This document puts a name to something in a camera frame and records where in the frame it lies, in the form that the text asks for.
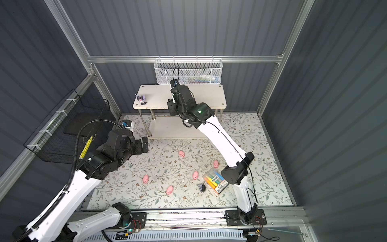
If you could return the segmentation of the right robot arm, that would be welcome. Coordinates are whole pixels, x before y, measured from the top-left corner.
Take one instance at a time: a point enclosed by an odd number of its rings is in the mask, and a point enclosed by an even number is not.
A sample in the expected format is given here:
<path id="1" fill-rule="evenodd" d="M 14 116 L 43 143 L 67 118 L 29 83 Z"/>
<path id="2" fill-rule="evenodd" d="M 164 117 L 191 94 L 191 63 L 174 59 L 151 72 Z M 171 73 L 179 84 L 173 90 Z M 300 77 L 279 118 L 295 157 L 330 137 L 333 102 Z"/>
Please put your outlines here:
<path id="1" fill-rule="evenodd" d="M 170 83 L 170 92 L 169 114 L 180 117 L 185 127 L 194 127 L 203 133 L 222 154 L 227 166 L 221 171 L 221 176 L 233 187 L 240 219 L 250 224 L 257 211 L 257 204 L 250 196 L 254 192 L 249 191 L 248 182 L 250 164 L 255 156 L 235 143 L 206 103 L 196 103 L 188 86 L 180 85 L 174 79 Z"/>

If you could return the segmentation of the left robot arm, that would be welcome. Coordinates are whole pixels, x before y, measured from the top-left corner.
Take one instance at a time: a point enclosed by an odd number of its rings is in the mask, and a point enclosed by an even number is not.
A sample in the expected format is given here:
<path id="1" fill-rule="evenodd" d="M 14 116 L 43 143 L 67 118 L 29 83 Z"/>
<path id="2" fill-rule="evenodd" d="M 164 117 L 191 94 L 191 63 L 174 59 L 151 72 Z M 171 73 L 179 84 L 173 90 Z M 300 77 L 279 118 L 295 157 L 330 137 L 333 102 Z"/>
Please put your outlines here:
<path id="1" fill-rule="evenodd" d="M 133 123 L 113 122 L 117 129 L 108 133 L 107 141 L 81 158 L 74 152 L 69 180 L 50 204 L 28 225 L 17 227 L 16 242 L 81 242 L 106 228 L 130 226 L 131 211 L 122 203 L 115 203 L 104 212 L 78 222 L 69 218 L 87 195 L 110 173 L 117 171 L 133 155 L 148 152 L 148 140 L 136 139 Z"/>

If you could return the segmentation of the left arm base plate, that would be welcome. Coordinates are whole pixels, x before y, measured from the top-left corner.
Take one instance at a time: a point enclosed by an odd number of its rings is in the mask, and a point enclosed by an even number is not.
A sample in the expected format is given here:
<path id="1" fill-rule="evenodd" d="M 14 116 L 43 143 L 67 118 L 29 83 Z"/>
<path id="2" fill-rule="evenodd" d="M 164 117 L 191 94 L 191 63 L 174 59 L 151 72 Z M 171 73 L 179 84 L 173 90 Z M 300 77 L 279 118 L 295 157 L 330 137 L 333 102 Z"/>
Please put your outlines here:
<path id="1" fill-rule="evenodd" d="M 147 221 L 147 215 L 145 212 L 126 213 L 121 216 L 118 227 L 132 230 L 143 229 Z"/>

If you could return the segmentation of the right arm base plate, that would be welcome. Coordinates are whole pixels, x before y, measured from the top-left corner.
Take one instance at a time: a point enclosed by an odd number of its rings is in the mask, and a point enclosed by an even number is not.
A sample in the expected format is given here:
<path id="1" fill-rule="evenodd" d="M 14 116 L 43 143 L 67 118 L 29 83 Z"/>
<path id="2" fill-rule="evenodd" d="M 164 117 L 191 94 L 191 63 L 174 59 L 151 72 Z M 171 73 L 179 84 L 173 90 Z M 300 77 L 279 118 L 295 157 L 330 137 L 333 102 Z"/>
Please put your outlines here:
<path id="1" fill-rule="evenodd" d="M 262 209 L 252 210 L 248 214 L 237 209 L 226 210 L 224 218 L 226 219 L 226 223 L 228 226 L 267 225 L 266 215 Z"/>

